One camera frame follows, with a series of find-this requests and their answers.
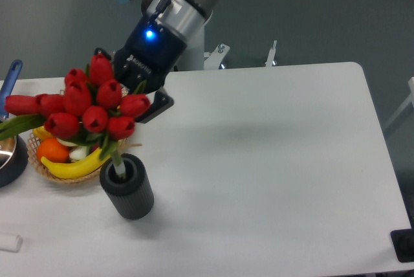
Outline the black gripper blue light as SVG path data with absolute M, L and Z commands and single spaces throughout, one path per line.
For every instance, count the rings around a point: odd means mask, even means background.
M 153 103 L 143 115 L 135 118 L 136 123 L 146 124 L 174 105 L 174 99 L 161 87 L 185 48 L 185 42 L 166 27 L 150 21 L 145 14 L 125 45 L 116 51 L 113 61 L 116 80 L 131 92 L 143 81 L 146 94 L 156 91 Z M 110 52 L 100 47 L 94 50 L 94 55 L 113 59 Z

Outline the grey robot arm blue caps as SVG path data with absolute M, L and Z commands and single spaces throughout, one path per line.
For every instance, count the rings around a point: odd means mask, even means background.
M 154 102 L 136 122 L 146 123 L 174 104 L 164 91 L 166 76 L 206 24 L 218 1 L 151 0 L 124 46 L 115 52 L 116 79 L 129 92 L 145 83 L 144 94 L 155 93 Z

